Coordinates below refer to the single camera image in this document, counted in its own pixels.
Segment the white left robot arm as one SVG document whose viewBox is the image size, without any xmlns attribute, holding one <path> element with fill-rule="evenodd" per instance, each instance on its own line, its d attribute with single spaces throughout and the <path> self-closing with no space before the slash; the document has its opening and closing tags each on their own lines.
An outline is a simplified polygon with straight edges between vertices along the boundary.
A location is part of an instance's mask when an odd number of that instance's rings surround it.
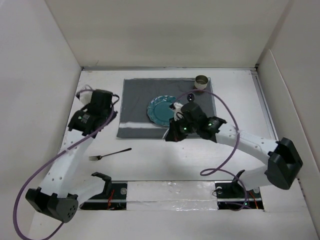
<svg viewBox="0 0 320 240">
<path fill-rule="evenodd" d="M 65 143 L 61 155 L 53 164 L 38 188 L 30 188 L 26 200 L 40 212 L 62 223 L 68 223 L 80 205 L 98 195 L 107 198 L 112 192 L 112 178 L 94 172 L 77 187 L 72 181 L 77 166 L 87 148 L 106 125 L 116 116 L 116 95 L 107 90 L 93 90 L 83 98 L 83 107 L 76 111 L 67 125 Z"/>
</svg>

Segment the teal ceramic plate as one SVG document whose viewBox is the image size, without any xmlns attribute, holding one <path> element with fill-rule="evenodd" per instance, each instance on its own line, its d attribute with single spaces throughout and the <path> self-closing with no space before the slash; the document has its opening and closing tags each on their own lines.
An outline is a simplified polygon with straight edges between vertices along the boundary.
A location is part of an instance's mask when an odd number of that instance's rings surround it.
<svg viewBox="0 0 320 240">
<path fill-rule="evenodd" d="M 176 97 L 161 95 L 155 97 L 147 107 L 147 116 L 156 125 L 168 127 L 170 119 L 174 117 L 174 111 L 170 106 L 176 101 Z"/>
</svg>

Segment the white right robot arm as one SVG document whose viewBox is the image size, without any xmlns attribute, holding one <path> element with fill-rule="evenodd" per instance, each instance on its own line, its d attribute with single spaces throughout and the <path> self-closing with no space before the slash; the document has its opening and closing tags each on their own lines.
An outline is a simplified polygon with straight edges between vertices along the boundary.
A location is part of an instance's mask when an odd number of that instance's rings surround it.
<svg viewBox="0 0 320 240">
<path fill-rule="evenodd" d="M 169 120 L 167 142 L 180 142 L 190 134 L 204 140 L 235 147 L 264 165 L 252 170 L 242 170 L 231 184 L 231 191 L 243 197 L 254 188 L 273 185 L 288 190 L 303 166 L 303 161 L 288 138 L 280 141 L 259 137 L 236 129 L 217 116 L 208 117 L 195 102 L 170 105 L 173 118 Z"/>
</svg>

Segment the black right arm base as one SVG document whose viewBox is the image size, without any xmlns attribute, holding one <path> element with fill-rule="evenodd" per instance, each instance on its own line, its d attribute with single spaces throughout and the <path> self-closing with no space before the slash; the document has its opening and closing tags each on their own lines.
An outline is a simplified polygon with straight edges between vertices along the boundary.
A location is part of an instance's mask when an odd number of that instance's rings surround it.
<svg viewBox="0 0 320 240">
<path fill-rule="evenodd" d="M 218 210 L 264 210 L 260 189 L 244 192 L 240 182 L 233 178 L 232 181 L 216 181 L 212 196 L 217 200 Z"/>
</svg>

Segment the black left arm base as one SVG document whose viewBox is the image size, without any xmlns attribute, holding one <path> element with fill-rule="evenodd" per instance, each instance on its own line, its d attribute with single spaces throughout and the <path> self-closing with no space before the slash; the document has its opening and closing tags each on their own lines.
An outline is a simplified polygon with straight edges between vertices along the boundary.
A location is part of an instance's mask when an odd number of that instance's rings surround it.
<svg viewBox="0 0 320 240">
<path fill-rule="evenodd" d="M 128 183 L 126 181 L 113 181 L 108 175 L 94 172 L 93 177 L 104 181 L 101 193 L 94 195 L 82 203 L 79 208 L 88 211 L 122 211 L 127 209 Z"/>
</svg>

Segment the black spoon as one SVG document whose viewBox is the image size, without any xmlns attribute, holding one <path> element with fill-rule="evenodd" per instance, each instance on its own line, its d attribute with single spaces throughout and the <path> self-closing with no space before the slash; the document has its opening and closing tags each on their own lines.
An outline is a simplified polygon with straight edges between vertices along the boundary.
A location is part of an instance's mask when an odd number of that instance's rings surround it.
<svg viewBox="0 0 320 240">
<path fill-rule="evenodd" d="M 193 93 L 189 93 L 188 96 L 187 96 L 187 100 L 190 103 L 194 102 L 194 100 L 195 100 L 194 94 Z"/>
</svg>

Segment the grey cloth placemat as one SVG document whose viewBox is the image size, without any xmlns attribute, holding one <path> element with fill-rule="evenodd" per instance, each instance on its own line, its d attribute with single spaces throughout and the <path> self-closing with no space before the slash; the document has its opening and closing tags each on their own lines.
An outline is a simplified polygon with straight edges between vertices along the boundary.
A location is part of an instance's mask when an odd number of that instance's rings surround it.
<svg viewBox="0 0 320 240">
<path fill-rule="evenodd" d="M 123 81 L 120 139 L 162 139 L 168 127 L 157 125 L 147 115 L 149 103 L 159 96 L 179 97 L 194 88 L 194 78 L 132 78 Z"/>
</svg>

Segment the brown paper cup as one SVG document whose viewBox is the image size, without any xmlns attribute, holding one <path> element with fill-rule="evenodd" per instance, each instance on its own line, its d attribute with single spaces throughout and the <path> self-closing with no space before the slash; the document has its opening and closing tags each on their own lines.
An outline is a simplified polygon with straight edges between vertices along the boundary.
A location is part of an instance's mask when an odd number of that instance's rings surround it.
<svg viewBox="0 0 320 240">
<path fill-rule="evenodd" d="M 209 78 L 205 75 L 198 75 L 194 79 L 194 89 L 200 91 L 206 91 L 209 83 Z"/>
</svg>

